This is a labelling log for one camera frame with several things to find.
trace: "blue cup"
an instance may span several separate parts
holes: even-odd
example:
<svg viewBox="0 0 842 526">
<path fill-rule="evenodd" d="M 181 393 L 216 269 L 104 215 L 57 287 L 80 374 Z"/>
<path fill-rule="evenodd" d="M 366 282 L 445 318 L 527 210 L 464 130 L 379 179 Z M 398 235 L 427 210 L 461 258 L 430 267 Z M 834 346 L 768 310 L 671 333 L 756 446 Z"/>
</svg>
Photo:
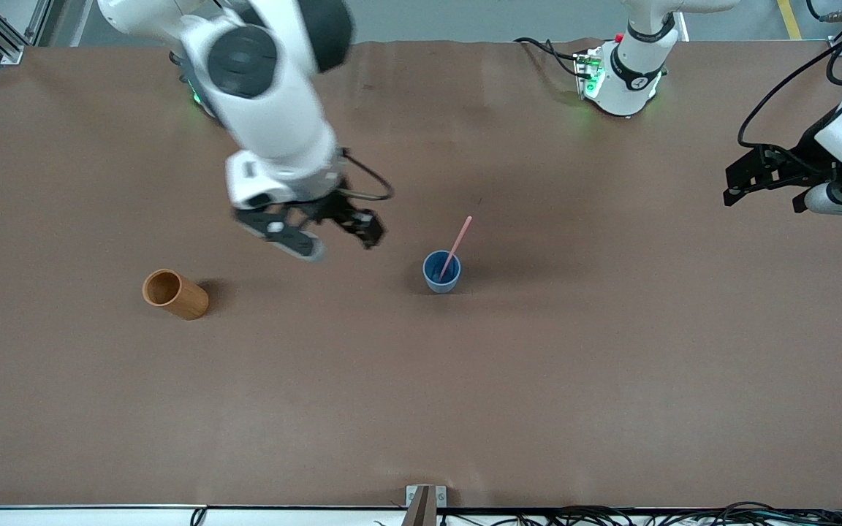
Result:
<svg viewBox="0 0 842 526">
<path fill-rule="evenodd" d="M 424 258 L 424 281 L 428 282 L 431 290 L 438 294 L 453 290 L 457 286 L 457 280 L 460 279 L 460 260 L 457 259 L 457 254 L 451 257 L 450 264 L 447 265 L 447 272 L 444 273 L 444 279 L 441 279 L 441 270 L 444 269 L 444 261 L 447 261 L 447 256 L 450 256 L 447 250 L 437 250 Z"/>
</svg>

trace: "tabletop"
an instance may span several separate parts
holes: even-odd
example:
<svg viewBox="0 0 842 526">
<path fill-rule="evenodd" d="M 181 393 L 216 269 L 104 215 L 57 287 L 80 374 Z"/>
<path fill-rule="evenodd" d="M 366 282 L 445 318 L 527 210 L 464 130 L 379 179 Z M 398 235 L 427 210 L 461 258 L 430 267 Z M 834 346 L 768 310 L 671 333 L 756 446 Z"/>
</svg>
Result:
<svg viewBox="0 0 842 526">
<path fill-rule="evenodd" d="M 395 198 L 370 251 L 314 229 L 316 264 L 231 219 L 236 144 L 166 50 L 27 50 L 0 73 L 0 503 L 842 507 L 842 217 L 721 196 L 739 123 L 822 45 L 680 43 L 631 119 L 519 45 L 355 46 L 315 83 Z M 746 137 L 792 145 L 841 93 L 812 69 Z M 147 306 L 160 267 L 210 313 Z"/>
</svg>

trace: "yellow floor stripe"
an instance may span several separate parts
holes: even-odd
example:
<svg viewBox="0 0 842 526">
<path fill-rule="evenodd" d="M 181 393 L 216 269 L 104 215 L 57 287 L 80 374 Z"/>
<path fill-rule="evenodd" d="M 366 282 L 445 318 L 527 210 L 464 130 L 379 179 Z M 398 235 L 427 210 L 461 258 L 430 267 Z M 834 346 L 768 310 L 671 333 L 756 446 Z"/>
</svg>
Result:
<svg viewBox="0 0 842 526">
<path fill-rule="evenodd" d="M 798 29 L 798 20 L 794 19 L 792 3 L 789 0 L 778 1 L 778 10 L 781 11 L 781 19 L 785 21 L 785 29 L 788 30 L 788 38 L 801 40 L 801 30 Z"/>
</svg>

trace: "wooden cup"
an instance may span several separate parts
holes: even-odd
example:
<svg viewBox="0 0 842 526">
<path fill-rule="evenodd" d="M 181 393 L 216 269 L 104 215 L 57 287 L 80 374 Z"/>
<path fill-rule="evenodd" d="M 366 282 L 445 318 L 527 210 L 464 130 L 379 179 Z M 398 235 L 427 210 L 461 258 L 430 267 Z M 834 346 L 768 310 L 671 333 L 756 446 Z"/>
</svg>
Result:
<svg viewBox="0 0 842 526">
<path fill-rule="evenodd" d="M 174 270 L 152 272 L 141 286 L 141 296 L 153 307 L 161 307 L 186 320 L 198 319 L 207 312 L 207 291 Z"/>
</svg>

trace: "cup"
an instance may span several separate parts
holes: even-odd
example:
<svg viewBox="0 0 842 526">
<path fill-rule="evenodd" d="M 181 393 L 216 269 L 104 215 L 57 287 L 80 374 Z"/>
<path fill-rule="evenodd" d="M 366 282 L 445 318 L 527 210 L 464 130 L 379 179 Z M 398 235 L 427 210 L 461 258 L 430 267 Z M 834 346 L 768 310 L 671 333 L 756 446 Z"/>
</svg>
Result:
<svg viewBox="0 0 842 526">
<path fill-rule="evenodd" d="M 449 254 L 447 250 L 437 250 L 428 254 L 428 257 L 424 259 L 424 280 L 428 282 L 428 287 L 438 294 L 445 294 L 453 290 L 457 286 L 457 280 L 460 279 L 460 260 L 457 258 L 457 254 L 451 257 L 450 264 L 447 265 L 447 272 L 441 279 L 441 270 L 444 269 L 444 261 L 447 261 Z"/>
<path fill-rule="evenodd" d="M 168 269 L 155 270 L 145 278 L 141 296 L 150 306 L 161 307 L 186 320 L 198 319 L 210 306 L 207 291 Z"/>
</svg>

